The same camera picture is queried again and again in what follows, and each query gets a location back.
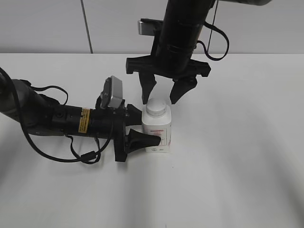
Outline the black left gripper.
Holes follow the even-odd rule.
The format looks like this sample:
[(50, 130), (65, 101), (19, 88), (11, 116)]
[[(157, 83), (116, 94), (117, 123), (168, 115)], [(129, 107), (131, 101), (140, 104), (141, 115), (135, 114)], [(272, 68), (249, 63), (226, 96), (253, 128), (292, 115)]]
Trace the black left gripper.
[(127, 154), (139, 149), (158, 146), (161, 138), (130, 129), (126, 135), (125, 125), (142, 125), (142, 111), (132, 104), (125, 108), (125, 100), (113, 111), (114, 131), (114, 156), (116, 162), (126, 162)]

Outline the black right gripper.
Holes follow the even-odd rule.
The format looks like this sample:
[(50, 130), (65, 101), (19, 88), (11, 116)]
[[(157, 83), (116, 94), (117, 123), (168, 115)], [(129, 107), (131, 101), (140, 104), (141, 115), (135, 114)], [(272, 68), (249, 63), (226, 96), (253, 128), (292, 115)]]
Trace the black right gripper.
[(211, 67), (206, 62), (190, 59), (186, 66), (178, 69), (177, 66), (158, 63), (152, 55), (128, 57), (126, 59), (126, 73), (133, 74), (134, 72), (139, 73), (143, 104), (147, 104), (157, 83), (154, 75), (173, 79), (174, 84), (170, 93), (170, 100), (172, 104), (176, 104), (183, 95), (196, 87), (198, 83), (197, 75), (209, 76)]

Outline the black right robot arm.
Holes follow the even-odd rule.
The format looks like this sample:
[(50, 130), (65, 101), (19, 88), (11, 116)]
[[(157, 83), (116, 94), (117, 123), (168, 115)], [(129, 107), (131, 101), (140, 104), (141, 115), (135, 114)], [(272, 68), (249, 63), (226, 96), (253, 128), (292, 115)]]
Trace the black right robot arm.
[(213, 0), (170, 0), (167, 2), (163, 20), (140, 19), (138, 33), (153, 36), (151, 53), (142, 57), (129, 57), (126, 60), (127, 74), (137, 72), (142, 88), (142, 103), (148, 103), (156, 85), (155, 76), (171, 79), (174, 84), (170, 93), (172, 104), (197, 86), (197, 75), (208, 77), (211, 68), (207, 62), (193, 60), (192, 54), (198, 44), (203, 46), (207, 58), (212, 57), (206, 45), (199, 39), (203, 27), (223, 36), (227, 46), (230, 41), (226, 33), (206, 21)]

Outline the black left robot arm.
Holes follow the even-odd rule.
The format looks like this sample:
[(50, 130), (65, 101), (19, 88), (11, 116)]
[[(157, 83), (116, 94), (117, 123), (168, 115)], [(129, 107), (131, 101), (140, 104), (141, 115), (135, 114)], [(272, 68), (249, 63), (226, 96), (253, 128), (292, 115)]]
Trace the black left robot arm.
[(112, 76), (106, 79), (95, 108), (60, 104), (42, 94), (45, 87), (33, 87), (26, 80), (14, 79), (21, 113), (27, 131), (37, 136), (73, 135), (114, 142), (115, 161), (125, 162), (127, 155), (138, 149), (157, 146), (159, 136), (148, 135), (127, 126), (141, 125), (142, 112), (132, 104), (125, 105), (122, 82)]

